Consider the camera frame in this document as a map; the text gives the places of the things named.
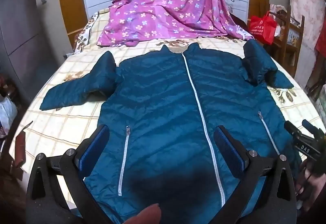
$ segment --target zipper pull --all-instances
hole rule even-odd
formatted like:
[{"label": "zipper pull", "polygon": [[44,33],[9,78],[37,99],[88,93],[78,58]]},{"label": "zipper pull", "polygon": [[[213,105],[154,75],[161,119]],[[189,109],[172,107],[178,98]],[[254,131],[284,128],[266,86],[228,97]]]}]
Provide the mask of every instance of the zipper pull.
[{"label": "zipper pull", "polygon": [[130,135],[130,125],[126,126],[126,136]]},{"label": "zipper pull", "polygon": [[261,114],[260,111],[258,112],[258,116],[259,116],[260,120],[263,120],[263,119],[264,119],[264,118],[263,118],[263,115]]}]

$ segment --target pink floral blanket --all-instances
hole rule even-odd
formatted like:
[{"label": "pink floral blanket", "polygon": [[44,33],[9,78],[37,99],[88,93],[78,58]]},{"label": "pink floral blanket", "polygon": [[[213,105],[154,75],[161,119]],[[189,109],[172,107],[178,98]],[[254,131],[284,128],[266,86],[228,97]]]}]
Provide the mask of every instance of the pink floral blanket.
[{"label": "pink floral blanket", "polygon": [[100,46],[157,38],[252,36],[237,26],[225,0],[114,0],[110,21],[98,39]]}]

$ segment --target white plastic bag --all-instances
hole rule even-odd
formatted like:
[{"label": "white plastic bag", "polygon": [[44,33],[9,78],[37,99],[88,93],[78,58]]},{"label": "white plastic bag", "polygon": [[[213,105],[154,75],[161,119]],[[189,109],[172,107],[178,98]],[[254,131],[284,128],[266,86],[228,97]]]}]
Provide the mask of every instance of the white plastic bag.
[{"label": "white plastic bag", "polygon": [[8,98],[0,97],[0,121],[4,132],[8,134],[10,126],[17,115],[15,104]]}]

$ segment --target red bag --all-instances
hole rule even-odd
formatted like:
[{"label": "red bag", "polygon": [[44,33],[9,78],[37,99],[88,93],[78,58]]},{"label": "red bag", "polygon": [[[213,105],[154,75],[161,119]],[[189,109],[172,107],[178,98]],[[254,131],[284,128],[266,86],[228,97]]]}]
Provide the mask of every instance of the red bag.
[{"label": "red bag", "polygon": [[251,17],[249,32],[263,44],[272,44],[277,25],[277,22],[269,17],[267,12],[263,18]]}]

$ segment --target beige checkered bedsheet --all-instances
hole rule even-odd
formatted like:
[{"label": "beige checkered bedsheet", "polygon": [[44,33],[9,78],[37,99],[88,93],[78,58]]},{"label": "beige checkered bedsheet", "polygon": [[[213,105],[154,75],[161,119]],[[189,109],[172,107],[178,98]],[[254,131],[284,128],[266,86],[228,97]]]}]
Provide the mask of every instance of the beige checkered bedsheet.
[{"label": "beige checkered bedsheet", "polygon": [[[90,137],[95,131],[104,101],[97,101],[91,97],[81,106],[70,106],[61,109],[41,111],[40,105],[47,91],[63,81],[78,78],[89,73],[97,60],[106,52],[112,52],[117,65],[125,59],[139,56],[152,50],[160,50],[165,43],[172,52],[182,52],[190,43],[199,42],[201,48],[217,49],[244,57],[244,41],[231,40],[226,37],[198,38],[198,39],[166,39],[140,42],[136,47],[110,47],[99,48],[97,39],[109,20],[109,13],[103,11],[91,25],[90,38],[87,45],[80,49],[80,53],[69,57],[58,71],[48,80],[28,108],[20,126],[20,130],[33,121],[26,131],[26,163],[23,169],[30,173],[35,156],[43,152],[46,156],[62,155],[69,148],[76,148],[83,139]],[[305,134],[309,134],[302,126],[301,121],[307,119],[313,125],[325,131],[325,127],[312,103],[304,91],[294,79],[278,65],[279,69],[294,84],[291,90],[269,88],[277,106],[281,109],[284,118],[290,120]],[[14,143],[10,148],[10,154],[14,156]],[[67,201],[72,202],[65,181],[58,177],[63,194]]]}]

